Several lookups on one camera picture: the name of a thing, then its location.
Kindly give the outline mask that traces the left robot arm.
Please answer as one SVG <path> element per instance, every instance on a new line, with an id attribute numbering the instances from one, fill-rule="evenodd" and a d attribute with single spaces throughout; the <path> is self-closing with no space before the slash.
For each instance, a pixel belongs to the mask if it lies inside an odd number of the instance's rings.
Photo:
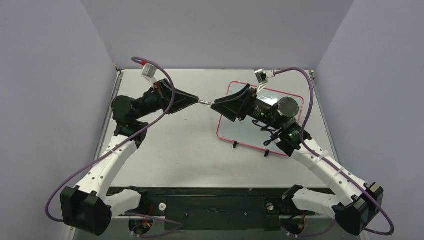
<path id="1" fill-rule="evenodd" d="M 199 97 L 172 89 L 167 79 L 160 80 L 140 98 L 119 95 L 111 103 L 116 129 L 100 161 L 74 186 L 60 193 L 63 223 L 67 226 L 102 235 L 112 219 L 132 210 L 143 215 L 149 201 L 137 187 L 127 187 L 108 196 L 108 190 L 126 161 L 141 146 L 149 123 L 139 119 L 162 110 L 173 114 L 199 103 Z"/>

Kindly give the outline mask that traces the white whiteboard marker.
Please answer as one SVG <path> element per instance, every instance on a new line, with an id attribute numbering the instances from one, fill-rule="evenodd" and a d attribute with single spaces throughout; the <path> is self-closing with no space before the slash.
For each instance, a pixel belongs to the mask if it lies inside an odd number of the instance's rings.
<path id="1" fill-rule="evenodd" d="M 202 105 L 207 105 L 207 106 L 212 106 L 214 104 L 213 102 L 205 101 L 205 100 L 199 100 L 198 103 Z"/>

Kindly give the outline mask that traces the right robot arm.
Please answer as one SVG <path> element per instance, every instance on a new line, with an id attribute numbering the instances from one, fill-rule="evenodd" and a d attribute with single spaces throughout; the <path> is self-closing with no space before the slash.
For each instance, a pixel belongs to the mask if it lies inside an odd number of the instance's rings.
<path id="1" fill-rule="evenodd" d="M 380 212 L 384 189 L 367 183 L 331 158 L 307 132 L 301 132 L 296 116 L 300 107 L 291 97 L 283 97 L 273 105 L 261 100 L 257 90 L 246 85 L 237 93 L 216 99 L 211 109 L 232 122 L 246 117 L 254 125 L 271 134 L 264 145 L 274 143 L 287 156 L 314 173 L 332 194 L 295 185 L 282 196 L 282 207 L 294 214 L 298 210 L 327 216 L 347 233 L 358 236 Z"/>

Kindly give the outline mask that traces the pink framed whiteboard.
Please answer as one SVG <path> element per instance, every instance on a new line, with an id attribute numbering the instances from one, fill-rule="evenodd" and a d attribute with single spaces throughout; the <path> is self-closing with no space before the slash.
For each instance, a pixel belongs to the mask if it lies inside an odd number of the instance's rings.
<path id="1" fill-rule="evenodd" d="M 264 88 L 257 96 L 259 100 L 270 105 L 277 103 L 278 100 L 285 97 L 294 99 L 298 104 L 299 112 L 295 116 L 295 119 L 299 123 L 302 118 L 302 114 L 304 113 L 303 108 L 305 105 L 305 100 L 302 96 L 271 88 Z M 221 116 L 218 122 L 216 136 L 220 140 L 231 143 L 232 146 L 234 141 L 237 141 L 237 147 L 243 146 L 263 152 L 269 150 L 269 155 L 286 157 L 287 155 L 273 142 L 267 146 L 264 145 L 264 142 L 271 138 L 271 133 L 261 130 L 261 128 L 265 126 L 264 123 L 253 123 L 253 121 L 254 119 L 249 116 L 247 116 L 243 121 L 239 121 L 237 119 L 235 122 Z"/>

